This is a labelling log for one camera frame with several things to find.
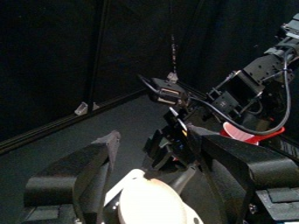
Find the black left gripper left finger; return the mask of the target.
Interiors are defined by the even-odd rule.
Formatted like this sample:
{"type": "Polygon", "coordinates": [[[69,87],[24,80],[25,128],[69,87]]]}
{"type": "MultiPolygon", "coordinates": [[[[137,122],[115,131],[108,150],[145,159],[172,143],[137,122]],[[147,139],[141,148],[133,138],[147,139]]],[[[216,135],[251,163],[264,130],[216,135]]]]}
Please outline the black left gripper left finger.
{"type": "Polygon", "coordinates": [[[120,134],[113,131],[51,163],[25,185],[22,224],[100,224],[120,134]]]}

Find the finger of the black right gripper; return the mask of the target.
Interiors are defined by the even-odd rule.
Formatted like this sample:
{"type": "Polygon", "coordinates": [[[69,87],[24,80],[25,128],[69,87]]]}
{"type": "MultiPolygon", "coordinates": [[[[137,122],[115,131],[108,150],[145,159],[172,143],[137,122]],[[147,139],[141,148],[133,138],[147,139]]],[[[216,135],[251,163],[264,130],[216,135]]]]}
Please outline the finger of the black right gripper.
{"type": "Polygon", "coordinates": [[[167,138],[171,144],[171,171],[181,172],[187,170],[189,165],[195,164],[195,155],[187,143],[184,136],[169,136],[167,138]]]}
{"type": "Polygon", "coordinates": [[[164,138],[164,133],[157,129],[148,137],[144,144],[144,162],[147,170],[164,170],[172,162],[171,144],[164,138]]]}

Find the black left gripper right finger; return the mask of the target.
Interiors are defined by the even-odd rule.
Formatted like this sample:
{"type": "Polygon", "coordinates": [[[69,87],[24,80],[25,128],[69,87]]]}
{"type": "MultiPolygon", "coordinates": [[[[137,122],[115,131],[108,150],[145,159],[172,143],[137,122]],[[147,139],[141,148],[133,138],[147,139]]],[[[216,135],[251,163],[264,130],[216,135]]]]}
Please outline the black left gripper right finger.
{"type": "Polygon", "coordinates": [[[188,144],[223,224],[299,224],[299,165],[287,156],[196,126],[188,144]]]}

